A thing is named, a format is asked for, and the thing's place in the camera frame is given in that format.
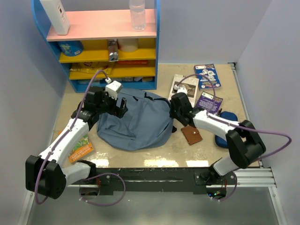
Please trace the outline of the brown leather wallet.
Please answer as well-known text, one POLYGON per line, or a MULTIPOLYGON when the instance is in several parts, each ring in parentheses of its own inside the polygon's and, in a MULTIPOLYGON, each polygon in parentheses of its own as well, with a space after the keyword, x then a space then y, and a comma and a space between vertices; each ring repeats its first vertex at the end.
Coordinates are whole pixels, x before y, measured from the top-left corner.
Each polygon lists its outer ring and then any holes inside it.
POLYGON ((193 145, 203 140, 200 132, 195 127, 188 125, 186 127, 183 127, 181 131, 189 145, 193 145))

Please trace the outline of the blue fabric backpack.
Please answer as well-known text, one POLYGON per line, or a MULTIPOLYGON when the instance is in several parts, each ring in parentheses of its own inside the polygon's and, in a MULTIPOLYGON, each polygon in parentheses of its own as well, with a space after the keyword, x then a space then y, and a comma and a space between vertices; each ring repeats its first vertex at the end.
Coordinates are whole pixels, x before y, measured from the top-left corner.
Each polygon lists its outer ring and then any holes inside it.
POLYGON ((170 117, 168 99, 151 92, 123 88, 119 98, 127 100, 128 111, 122 118, 101 114, 97 135, 114 148, 125 151, 164 145, 176 131, 170 117))

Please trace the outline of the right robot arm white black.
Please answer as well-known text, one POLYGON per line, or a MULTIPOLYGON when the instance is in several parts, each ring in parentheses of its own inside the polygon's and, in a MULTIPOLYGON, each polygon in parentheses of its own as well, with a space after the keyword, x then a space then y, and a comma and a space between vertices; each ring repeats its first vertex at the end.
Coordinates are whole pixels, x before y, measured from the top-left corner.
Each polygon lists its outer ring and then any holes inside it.
POLYGON ((239 123, 202 108, 193 108, 185 93, 173 95, 170 104, 170 116, 183 126, 204 129, 227 142, 229 156, 219 159, 199 176, 207 185, 220 184, 228 173, 246 169, 266 151, 257 130, 248 120, 239 123))

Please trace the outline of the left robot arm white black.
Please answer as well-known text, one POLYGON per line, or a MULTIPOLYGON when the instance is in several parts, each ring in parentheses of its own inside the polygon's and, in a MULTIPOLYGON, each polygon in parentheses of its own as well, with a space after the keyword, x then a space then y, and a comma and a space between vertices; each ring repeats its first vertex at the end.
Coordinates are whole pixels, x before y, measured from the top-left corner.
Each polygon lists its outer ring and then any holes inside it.
POLYGON ((83 100, 73 112, 71 119, 53 143, 38 156, 29 156, 25 162, 25 187, 35 195, 57 199, 65 187, 83 180, 92 184, 97 179, 94 163, 79 160, 74 165, 63 168, 69 154, 103 113, 122 118, 126 111, 126 99, 117 106, 121 83, 114 81, 105 87, 89 87, 83 100))

